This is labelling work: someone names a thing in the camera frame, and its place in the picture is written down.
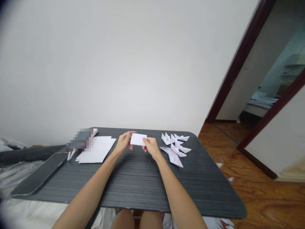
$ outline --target dark gray table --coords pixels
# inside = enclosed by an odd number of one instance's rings
[[[119,135],[131,129],[98,128],[96,136]],[[184,147],[192,149],[180,158],[184,168],[170,163],[168,155],[161,150],[168,165],[189,193],[200,213],[230,219],[243,219],[247,215],[245,205],[230,185],[198,138],[190,132],[136,130],[139,134],[155,137],[159,147],[168,147],[161,139],[167,132],[190,136]],[[111,154],[116,142],[108,153]],[[101,163],[78,164],[75,158],[65,162],[36,194],[23,199],[69,203],[101,166]],[[158,166],[141,146],[127,149],[115,165],[100,202],[101,207],[118,207],[170,212],[165,188]]]

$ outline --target black phone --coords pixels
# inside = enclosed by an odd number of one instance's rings
[[[45,182],[67,159],[68,153],[55,153],[26,179],[24,179],[12,192],[11,196],[30,196],[36,193]]]

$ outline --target orange wooden floor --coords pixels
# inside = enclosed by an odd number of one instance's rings
[[[228,124],[218,126],[227,133],[234,131]],[[213,124],[205,123],[198,138],[213,160],[224,164],[224,175],[234,177],[231,184],[246,205],[247,217],[232,220],[235,228],[305,228],[305,184],[271,180]]]

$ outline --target baseboard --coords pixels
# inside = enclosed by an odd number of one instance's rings
[[[215,119],[215,122],[229,122],[229,123],[236,123],[236,120],[223,120],[223,119]]]
[[[278,182],[294,182],[294,183],[305,183],[305,178],[295,178],[295,177],[278,177],[275,179]]]
[[[278,178],[278,176],[267,166],[265,166],[260,160],[258,160],[255,156],[250,154],[245,149],[238,149],[243,155],[245,155],[253,164],[255,164],[260,170],[262,170],[268,177],[270,177],[272,180]]]

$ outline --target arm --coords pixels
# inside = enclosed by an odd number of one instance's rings
[[[173,218],[179,229],[184,228],[205,228],[207,229],[203,218],[195,203],[184,189],[182,184],[173,174],[166,160],[162,156],[155,138],[143,139],[146,147],[143,150],[148,151],[156,161],[164,183],[169,206]]]
[[[119,137],[114,151],[73,198],[53,228],[85,228],[101,200],[115,163],[130,144],[131,133],[136,132],[129,131]]]

